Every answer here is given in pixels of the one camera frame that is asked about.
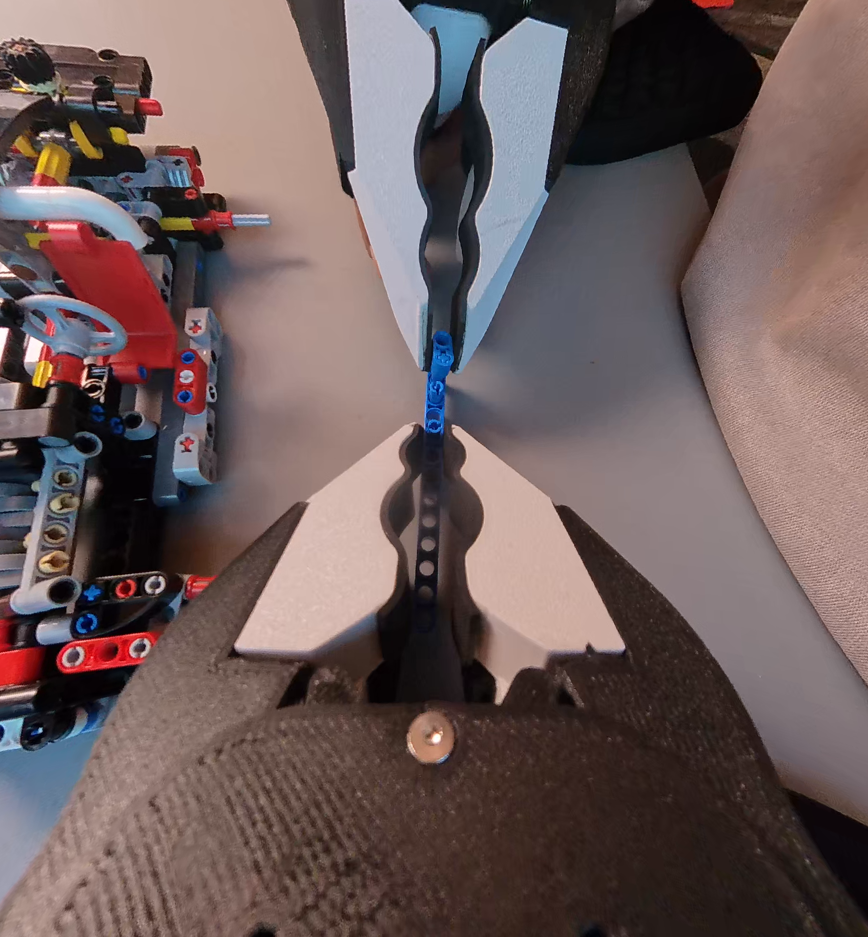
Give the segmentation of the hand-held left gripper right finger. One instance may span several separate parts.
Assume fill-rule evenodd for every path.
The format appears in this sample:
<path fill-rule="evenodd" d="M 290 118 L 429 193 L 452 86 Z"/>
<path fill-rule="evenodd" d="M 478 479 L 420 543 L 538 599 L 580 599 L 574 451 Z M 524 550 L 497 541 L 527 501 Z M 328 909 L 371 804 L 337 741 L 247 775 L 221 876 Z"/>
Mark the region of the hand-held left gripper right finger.
<path fill-rule="evenodd" d="M 517 674 L 625 643 L 556 506 L 459 426 L 444 439 L 454 634 L 474 696 Z"/>

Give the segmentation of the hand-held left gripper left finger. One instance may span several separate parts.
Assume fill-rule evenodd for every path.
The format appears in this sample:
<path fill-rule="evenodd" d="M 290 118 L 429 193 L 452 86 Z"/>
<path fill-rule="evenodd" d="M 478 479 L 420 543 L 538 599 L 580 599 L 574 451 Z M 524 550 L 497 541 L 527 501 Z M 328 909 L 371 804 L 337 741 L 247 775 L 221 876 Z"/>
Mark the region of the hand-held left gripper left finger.
<path fill-rule="evenodd" d="M 390 701 L 407 637 L 423 433 L 398 429 L 310 497 L 233 649 L 346 673 Z"/>

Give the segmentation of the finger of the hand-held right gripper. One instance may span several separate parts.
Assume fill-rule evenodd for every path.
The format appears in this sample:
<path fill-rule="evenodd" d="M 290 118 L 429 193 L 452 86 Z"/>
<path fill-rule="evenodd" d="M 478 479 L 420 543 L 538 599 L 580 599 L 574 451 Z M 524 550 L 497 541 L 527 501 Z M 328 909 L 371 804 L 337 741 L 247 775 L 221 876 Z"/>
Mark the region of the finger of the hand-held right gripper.
<path fill-rule="evenodd" d="M 421 140 L 437 113 L 440 45 L 398 1 L 346 1 L 354 168 L 348 178 L 404 340 L 426 368 L 430 201 Z"/>
<path fill-rule="evenodd" d="M 567 36 L 565 28 L 524 18 L 475 53 L 462 100 L 473 182 L 459 224 L 463 268 L 452 309 L 457 371 L 484 338 L 547 200 Z"/>

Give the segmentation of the long blue lego beam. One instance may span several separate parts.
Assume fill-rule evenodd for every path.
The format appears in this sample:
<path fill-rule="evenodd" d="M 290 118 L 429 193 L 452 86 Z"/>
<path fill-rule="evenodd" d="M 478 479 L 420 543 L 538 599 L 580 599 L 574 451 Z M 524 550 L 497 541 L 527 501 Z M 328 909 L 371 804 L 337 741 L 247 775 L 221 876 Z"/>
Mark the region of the long blue lego beam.
<path fill-rule="evenodd" d="M 422 702 L 440 693 L 440 520 L 443 488 L 445 377 L 428 375 L 424 445 L 418 498 L 413 618 L 403 666 L 405 699 Z"/>

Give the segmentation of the partly built lego car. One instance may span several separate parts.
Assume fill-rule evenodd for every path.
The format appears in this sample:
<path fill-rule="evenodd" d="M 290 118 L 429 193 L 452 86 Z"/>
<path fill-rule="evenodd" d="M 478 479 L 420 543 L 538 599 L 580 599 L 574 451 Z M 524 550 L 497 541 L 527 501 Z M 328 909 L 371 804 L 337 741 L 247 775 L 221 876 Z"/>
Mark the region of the partly built lego car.
<path fill-rule="evenodd" d="M 0 43 L 0 753 L 99 728 L 212 581 L 162 511 L 217 481 L 206 263 L 270 219 L 140 145 L 162 113 L 142 57 Z"/>

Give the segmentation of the black office chair seat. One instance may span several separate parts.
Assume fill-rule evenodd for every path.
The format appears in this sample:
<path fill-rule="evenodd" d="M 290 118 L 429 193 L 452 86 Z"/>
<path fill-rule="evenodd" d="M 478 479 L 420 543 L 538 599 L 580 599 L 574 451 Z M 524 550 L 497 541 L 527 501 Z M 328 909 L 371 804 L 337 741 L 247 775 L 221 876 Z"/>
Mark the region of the black office chair seat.
<path fill-rule="evenodd" d="M 745 46 L 690 1 L 656 1 L 615 31 L 567 163 L 605 165 L 726 131 L 763 77 Z"/>

